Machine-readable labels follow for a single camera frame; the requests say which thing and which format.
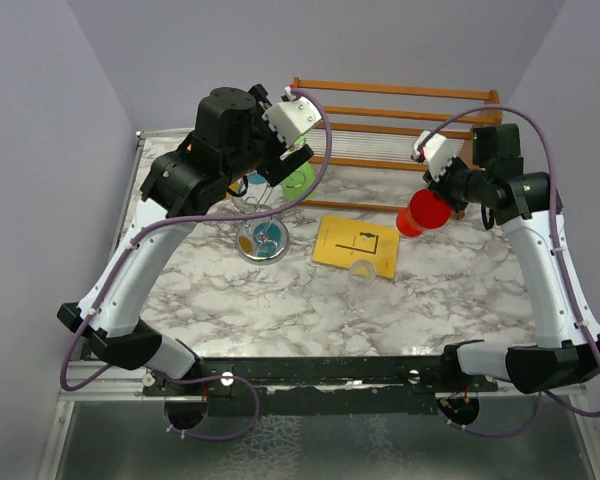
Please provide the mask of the green plastic wine glass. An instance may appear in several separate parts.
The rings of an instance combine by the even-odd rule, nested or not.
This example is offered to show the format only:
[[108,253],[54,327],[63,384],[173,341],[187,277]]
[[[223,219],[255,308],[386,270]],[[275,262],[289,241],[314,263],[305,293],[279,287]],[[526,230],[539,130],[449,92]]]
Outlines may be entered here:
[[287,201],[296,200],[313,184],[315,172],[309,162],[305,162],[281,182],[282,195]]

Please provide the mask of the blue plastic wine glass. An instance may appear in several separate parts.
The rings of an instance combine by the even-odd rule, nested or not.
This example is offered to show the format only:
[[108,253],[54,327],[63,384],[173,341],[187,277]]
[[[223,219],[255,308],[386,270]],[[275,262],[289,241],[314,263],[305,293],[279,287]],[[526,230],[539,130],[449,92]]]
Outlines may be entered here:
[[267,180],[257,172],[250,173],[247,180],[250,188],[265,188],[268,185]]

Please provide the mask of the red plastic wine glass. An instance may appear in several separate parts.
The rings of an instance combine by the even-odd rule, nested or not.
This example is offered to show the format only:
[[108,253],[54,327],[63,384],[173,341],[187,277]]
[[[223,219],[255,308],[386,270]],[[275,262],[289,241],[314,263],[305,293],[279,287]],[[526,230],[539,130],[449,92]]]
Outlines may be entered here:
[[396,217],[398,231],[407,237],[417,237],[446,224],[451,217],[451,208],[434,192],[428,189],[417,191],[409,204]]

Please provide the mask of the clear small glass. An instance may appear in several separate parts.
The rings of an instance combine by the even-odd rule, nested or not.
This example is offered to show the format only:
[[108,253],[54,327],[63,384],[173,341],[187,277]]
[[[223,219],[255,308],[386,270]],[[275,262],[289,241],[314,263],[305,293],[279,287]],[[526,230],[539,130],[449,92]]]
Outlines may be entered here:
[[474,281],[469,274],[457,274],[448,283],[449,293],[457,299],[469,301],[474,297]]

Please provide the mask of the clear champagne flute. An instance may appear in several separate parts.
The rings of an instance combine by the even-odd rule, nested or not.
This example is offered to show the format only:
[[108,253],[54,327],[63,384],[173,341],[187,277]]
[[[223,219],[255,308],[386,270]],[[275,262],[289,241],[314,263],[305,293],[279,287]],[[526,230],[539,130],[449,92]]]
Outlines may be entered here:
[[376,277],[375,266],[368,260],[355,261],[348,272],[347,287],[341,296],[339,310],[348,320],[363,316],[367,290]]

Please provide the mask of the orange plastic wine glass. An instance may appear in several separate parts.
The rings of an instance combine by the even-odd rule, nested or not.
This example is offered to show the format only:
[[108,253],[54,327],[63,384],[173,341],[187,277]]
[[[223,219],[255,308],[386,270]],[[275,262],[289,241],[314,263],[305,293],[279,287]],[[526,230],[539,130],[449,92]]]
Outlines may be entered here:
[[226,198],[231,199],[236,196],[240,197],[243,195],[243,191],[244,191],[244,187],[243,187],[242,181],[234,182],[229,186],[229,189],[226,194]]

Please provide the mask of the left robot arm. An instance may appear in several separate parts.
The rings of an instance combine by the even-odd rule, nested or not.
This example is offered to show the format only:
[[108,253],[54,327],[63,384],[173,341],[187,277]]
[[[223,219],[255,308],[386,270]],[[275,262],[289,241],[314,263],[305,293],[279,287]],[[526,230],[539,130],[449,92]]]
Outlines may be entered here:
[[172,254],[199,222],[212,221],[209,210],[231,184],[252,172],[281,183],[312,157],[309,147],[293,146],[322,118],[315,101],[294,89],[276,104],[260,84],[212,90],[198,105],[194,129],[153,161],[127,233],[89,293],[60,307],[61,323],[101,361],[148,367],[165,374],[175,392],[194,392],[198,356],[148,326],[140,311]]

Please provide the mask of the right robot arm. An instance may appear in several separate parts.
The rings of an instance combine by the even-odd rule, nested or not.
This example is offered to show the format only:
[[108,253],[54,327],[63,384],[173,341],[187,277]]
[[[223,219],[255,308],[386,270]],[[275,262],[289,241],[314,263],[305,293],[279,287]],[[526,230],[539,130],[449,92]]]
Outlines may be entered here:
[[491,210],[517,257],[531,302],[536,342],[498,346],[470,341],[446,348],[441,383],[461,391],[475,376],[508,381],[524,394],[584,383],[600,372],[600,325],[571,260],[562,203],[545,172],[527,173],[515,124],[472,134],[474,169],[447,138],[423,133],[413,148],[426,163],[429,190],[452,210],[475,203]]

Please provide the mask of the wooden shelf rack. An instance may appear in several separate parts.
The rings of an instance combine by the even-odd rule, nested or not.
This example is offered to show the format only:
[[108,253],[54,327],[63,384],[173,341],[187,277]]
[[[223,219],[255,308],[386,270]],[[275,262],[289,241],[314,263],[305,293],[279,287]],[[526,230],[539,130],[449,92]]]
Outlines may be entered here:
[[411,158],[417,137],[459,111],[468,115],[442,131],[465,163],[470,135],[501,122],[497,90],[415,87],[296,77],[300,87],[323,101],[333,129],[330,166],[313,196],[294,212],[318,220],[337,215],[390,225],[421,188],[424,166]]

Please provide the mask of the chrome wine glass rack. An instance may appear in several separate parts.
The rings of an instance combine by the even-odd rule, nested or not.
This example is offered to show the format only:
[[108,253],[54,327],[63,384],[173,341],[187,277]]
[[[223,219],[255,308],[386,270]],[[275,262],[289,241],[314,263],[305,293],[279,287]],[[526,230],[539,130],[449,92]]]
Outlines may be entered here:
[[[271,210],[273,188],[269,184],[265,188],[250,188],[247,176],[239,180],[243,183],[243,195],[230,199],[233,208],[243,215]],[[235,244],[243,260],[267,266],[282,260],[291,242],[286,225],[275,216],[268,216],[243,221],[238,227]]]

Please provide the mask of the yellow book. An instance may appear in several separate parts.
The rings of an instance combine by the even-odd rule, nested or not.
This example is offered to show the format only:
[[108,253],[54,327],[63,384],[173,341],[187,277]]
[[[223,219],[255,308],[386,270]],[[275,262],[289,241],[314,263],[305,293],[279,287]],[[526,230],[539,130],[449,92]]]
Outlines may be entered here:
[[400,234],[395,227],[325,215],[319,226],[312,261],[348,269],[356,261],[370,262],[377,276],[395,276]]

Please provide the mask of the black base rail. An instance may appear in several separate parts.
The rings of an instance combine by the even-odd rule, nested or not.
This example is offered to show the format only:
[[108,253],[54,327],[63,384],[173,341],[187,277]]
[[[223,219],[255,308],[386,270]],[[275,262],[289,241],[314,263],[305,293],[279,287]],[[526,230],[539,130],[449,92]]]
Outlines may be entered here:
[[156,373],[143,394],[213,417],[432,415],[439,397],[497,389],[483,376],[452,379],[439,355],[208,357],[190,376],[195,384],[181,385]]

